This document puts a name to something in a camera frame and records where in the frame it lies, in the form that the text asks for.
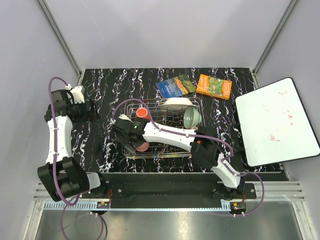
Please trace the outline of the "pink cup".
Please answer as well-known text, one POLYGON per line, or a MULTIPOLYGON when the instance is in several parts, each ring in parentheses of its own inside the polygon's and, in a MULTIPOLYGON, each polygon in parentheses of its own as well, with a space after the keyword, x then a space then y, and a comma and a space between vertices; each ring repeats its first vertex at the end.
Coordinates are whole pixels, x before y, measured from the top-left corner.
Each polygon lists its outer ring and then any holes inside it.
POLYGON ((142 145, 136 147, 135 149, 138 151, 138 152, 145 152, 148 150, 150 146, 150 143, 149 142, 144 142, 142 145))

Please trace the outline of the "orange mug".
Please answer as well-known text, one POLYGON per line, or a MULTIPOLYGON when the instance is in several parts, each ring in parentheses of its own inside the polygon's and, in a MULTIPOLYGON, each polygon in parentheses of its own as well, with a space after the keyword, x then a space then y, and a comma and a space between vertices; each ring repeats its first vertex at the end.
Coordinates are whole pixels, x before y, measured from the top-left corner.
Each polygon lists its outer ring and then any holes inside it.
POLYGON ((144 107, 140 107, 136 110, 135 117, 150 120, 149 112, 144 107))

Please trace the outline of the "white paper plate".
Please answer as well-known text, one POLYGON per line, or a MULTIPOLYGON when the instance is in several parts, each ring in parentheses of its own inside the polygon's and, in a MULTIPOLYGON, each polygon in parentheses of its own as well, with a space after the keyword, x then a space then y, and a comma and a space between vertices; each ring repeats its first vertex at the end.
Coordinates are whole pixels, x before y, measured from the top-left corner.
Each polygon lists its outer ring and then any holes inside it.
POLYGON ((157 109, 163 111, 183 111, 190 106, 193 106, 193 103, 188 98, 172 97, 165 100, 165 102, 160 104, 157 109))

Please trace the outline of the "green ceramic bowl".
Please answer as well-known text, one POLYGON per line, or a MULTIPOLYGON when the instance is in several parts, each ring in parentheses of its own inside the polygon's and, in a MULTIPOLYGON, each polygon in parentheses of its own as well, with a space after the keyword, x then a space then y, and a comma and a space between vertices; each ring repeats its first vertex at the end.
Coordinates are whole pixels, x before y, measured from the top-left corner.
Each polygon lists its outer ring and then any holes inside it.
POLYGON ((188 106, 183 115, 183 126, 191 129, 201 123, 202 116, 199 111, 192 106, 188 106))

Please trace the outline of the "metal wire dish rack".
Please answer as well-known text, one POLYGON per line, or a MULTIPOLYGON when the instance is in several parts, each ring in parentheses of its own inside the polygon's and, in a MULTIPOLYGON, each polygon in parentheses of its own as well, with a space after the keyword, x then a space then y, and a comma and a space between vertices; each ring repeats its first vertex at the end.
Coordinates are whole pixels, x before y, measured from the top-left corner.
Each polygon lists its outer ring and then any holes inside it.
MULTIPOLYGON (((206 121, 204 117, 204 107, 202 103, 202 99, 199 97, 190 97, 189 100, 194 105, 194 107, 198 110, 201 115, 200 126, 205 126, 206 121)), ((183 125, 183 115, 184 108, 170 108, 166 107, 162 109, 160 105, 164 104, 166 101, 165 98, 153 98, 153 99, 145 99, 144 102, 148 106, 152 119, 157 124, 162 124, 170 127, 180 128, 184 127, 183 125)), ((143 105, 136 101, 130 101, 124 103, 120 109, 119 113, 125 114, 131 120, 135 120, 136 111, 138 108, 143 105)), ((146 158, 175 158, 175 157, 189 157, 191 154, 186 150, 175 147, 172 145, 151 142, 149 144, 149 148, 144 152, 135 152, 131 153, 125 147, 121 148, 122 154, 128 159, 146 159, 146 158)))

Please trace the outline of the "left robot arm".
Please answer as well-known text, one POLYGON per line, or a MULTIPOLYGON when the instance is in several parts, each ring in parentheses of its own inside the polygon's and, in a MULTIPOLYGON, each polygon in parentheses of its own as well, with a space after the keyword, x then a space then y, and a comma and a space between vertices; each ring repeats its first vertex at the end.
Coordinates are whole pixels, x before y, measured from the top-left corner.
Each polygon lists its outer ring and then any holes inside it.
POLYGON ((53 104, 44 115, 49 133, 49 151, 45 165, 37 169, 37 175, 53 201, 59 202, 61 192, 65 198, 83 192, 96 198, 108 194, 108 185, 98 172, 86 172, 73 158, 71 132, 74 124, 95 122, 100 117, 94 100, 84 98, 83 86, 55 90, 53 104))

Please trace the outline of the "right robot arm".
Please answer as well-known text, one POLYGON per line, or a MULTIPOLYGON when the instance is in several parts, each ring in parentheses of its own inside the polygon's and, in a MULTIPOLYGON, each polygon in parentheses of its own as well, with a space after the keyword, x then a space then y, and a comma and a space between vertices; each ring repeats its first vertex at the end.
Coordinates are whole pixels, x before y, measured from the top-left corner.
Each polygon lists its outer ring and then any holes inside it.
POLYGON ((197 130, 182 129, 140 117, 131 121, 122 114, 114 121, 112 131, 117 141, 132 153, 146 142, 183 149, 191 154, 193 165, 212 170, 220 178, 230 197, 236 199, 245 192, 245 180, 229 163, 234 153, 232 147, 210 136, 203 126, 197 130))

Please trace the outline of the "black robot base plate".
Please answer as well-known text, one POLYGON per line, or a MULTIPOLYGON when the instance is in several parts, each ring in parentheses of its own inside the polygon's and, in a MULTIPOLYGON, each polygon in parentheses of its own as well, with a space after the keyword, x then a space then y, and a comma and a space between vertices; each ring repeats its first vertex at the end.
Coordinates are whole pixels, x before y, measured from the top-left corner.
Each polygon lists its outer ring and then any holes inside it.
POLYGON ((214 173, 104 173, 113 211, 178 211, 223 209, 223 202, 260 200, 261 184, 284 182, 284 172, 244 176, 239 190, 228 190, 214 173))

